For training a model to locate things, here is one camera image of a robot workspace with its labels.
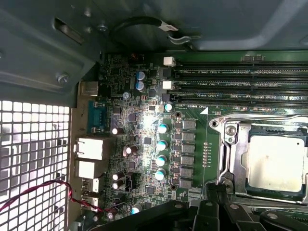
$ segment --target capacitor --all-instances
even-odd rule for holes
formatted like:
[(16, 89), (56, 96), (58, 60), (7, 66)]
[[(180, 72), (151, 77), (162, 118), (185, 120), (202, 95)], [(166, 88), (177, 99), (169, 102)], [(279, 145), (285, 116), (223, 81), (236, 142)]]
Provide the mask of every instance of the capacitor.
[(167, 124), (160, 124), (158, 126), (157, 130), (158, 130), (158, 133), (164, 134), (164, 133), (166, 133), (168, 131), (168, 125)]
[(124, 180), (119, 179), (115, 183), (112, 184), (113, 189), (118, 189), (124, 184)]
[(124, 129), (123, 128), (114, 128), (112, 129), (112, 134), (114, 135), (123, 135)]
[(138, 148), (136, 145), (130, 146), (126, 148), (126, 153), (127, 154), (132, 154), (132, 153), (136, 153), (138, 151)]
[(138, 81), (138, 83), (136, 83), (136, 89), (140, 92), (144, 92), (146, 90), (146, 86), (142, 81)]
[(163, 151), (165, 150), (166, 148), (168, 147), (168, 143), (166, 141), (159, 141), (156, 145), (156, 148), (159, 150), (159, 151)]
[(156, 172), (155, 172), (155, 179), (156, 180), (163, 180), (164, 177), (166, 175), (166, 171), (162, 168), (159, 168)]
[(130, 93), (129, 92), (124, 92), (123, 93), (123, 99), (124, 100), (129, 100), (130, 99)]
[(112, 175), (113, 180), (118, 180), (121, 179), (122, 177), (124, 177), (124, 172), (122, 171), (118, 171), (117, 173)]
[(136, 73), (136, 78), (139, 81), (145, 81), (146, 80), (146, 75), (143, 71), (139, 71)]
[(159, 167), (164, 166), (166, 161), (167, 161), (167, 157), (165, 157), (164, 155), (160, 155), (156, 159), (156, 165)]
[(171, 112), (171, 111), (172, 111), (172, 105), (169, 104), (169, 103), (167, 103), (167, 104), (165, 105), (165, 111), (166, 111), (166, 112)]
[(142, 207), (140, 204), (134, 204), (134, 206), (131, 208), (131, 213), (136, 214), (142, 211)]
[(117, 213), (118, 213), (118, 210), (112, 210), (112, 211), (110, 211), (109, 213), (107, 213), (108, 219), (114, 220)]

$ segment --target red and black wire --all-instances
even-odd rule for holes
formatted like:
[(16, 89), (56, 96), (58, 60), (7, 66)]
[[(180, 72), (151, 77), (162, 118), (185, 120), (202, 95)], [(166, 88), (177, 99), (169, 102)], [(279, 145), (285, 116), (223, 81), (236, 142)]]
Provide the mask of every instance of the red and black wire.
[(45, 186), (48, 186), (48, 185), (51, 185), (51, 184), (54, 184), (54, 183), (58, 183), (58, 184), (64, 184), (67, 188), (68, 188), (68, 200), (72, 201), (72, 202), (77, 202), (83, 206), (87, 206), (87, 207), (91, 207), (93, 209), (97, 209), (98, 212), (103, 212), (103, 211), (110, 211), (112, 208), (106, 208), (106, 209), (102, 209), (102, 208), (99, 208), (95, 205), (92, 205), (86, 201), (82, 201), (82, 200), (77, 200), (75, 198), (73, 198), (73, 189), (72, 189), (72, 186), (68, 183), (68, 182), (65, 182), (63, 180), (49, 180), (49, 181), (46, 181), (40, 185), (37, 185), (37, 186), (33, 186), (31, 188), (28, 188), (26, 190), (24, 190), (22, 193), (20, 193), (19, 195), (16, 195), (10, 199), (8, 199), (5, 204), (0, 208), (0, 212), (2, 210), (4, 210), (5, 208), (9, 207), (11, 204), (13, 204), (18, 198), (20, 198), (21, 196), (23, 195), (26, 195), (30, 192), (33, 192), (35, 191), (36, 189), (38, 188), (41, 188), (41, 187), (45, 187)]

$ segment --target perforated metal mesh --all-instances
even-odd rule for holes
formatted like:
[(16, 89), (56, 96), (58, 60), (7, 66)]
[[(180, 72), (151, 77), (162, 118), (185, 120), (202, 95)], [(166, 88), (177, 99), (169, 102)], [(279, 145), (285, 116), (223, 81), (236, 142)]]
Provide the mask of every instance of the perforated metal mesh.
[[(67, 180), (68, 107), (0, 101), (0, 206), (47, 180)], [(64, 230), (67, 190), (53, 184), (0, 213), (1, 231)]]

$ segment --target cpu socket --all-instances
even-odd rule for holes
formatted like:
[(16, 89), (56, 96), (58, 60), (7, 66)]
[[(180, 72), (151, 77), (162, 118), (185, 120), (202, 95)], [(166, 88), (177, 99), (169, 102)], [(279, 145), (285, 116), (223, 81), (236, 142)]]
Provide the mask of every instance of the cpu socket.
[(307, 118), (229, 114), (210, 121), (220, 133), (218, 181), (229, 193), (308, 204)]

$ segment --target metal screw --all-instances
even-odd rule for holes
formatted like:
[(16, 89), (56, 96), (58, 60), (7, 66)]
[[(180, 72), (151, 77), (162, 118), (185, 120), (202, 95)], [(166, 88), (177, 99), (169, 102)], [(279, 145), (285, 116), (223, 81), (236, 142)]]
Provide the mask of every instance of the metal screw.
[(278, 216), (276, 214), (273, 213), (268, 213), (268, 217), (271, 219), (278, 219)]
[(87, 33), (91, 34), (92, 31), (93, 31), (93, 29), (92, 29), (91, 26), (89, 26), (89, 27), (87, 27), (87, 28), (85, 29), (85, 31), (86, 31)]
[(238, 207), (238, 205), (230, 205), (230, 208), (232, 208), (232, 209), (238, 209), (239, 207)]
[(97, 25), (97, 29), (101, 32), (108, 30), (108, 27), (105, 24), (99, 24)]
[(183, 206), (181, 204), (174, 205), (175, 208), (182, 208)]
[(90, 18), (92, 16), (90, 8), (87, 8), (86, 11), (84, 12), (84, 14), (85, 14), (85, 16)]
[(65, 84), (69, 81), (69, 75), (67, 73), (62, 73), (60, 76), (57, 78), (58, 83)]
[(236, 134), (236, 127), (234, 126), (227, 126), (226, 134), (229, 136), (234, 136)]

